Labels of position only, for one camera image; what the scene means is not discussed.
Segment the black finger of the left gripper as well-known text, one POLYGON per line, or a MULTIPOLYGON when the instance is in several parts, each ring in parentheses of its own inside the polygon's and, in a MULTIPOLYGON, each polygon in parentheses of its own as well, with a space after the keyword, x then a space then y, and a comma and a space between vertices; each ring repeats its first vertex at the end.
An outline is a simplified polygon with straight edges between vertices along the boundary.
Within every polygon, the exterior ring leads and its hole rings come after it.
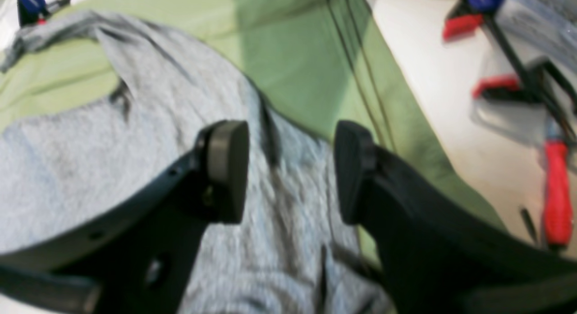
POLYGON ((206 228, 243 220, 247 121, 202 129, 194 147, 123 203, 1 256, 1 294, 64 314, 175 314, 206 228))

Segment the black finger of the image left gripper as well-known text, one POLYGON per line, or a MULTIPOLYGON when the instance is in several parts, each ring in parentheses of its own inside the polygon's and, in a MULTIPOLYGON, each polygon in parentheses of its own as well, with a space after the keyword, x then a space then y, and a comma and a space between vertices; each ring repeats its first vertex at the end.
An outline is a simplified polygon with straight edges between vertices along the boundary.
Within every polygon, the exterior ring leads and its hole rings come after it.
POLYGON ((358 123, 339 121, 334 166, 342 220, 375 241, 399 314, 574 314, 576 262, 454 205, 358 123))

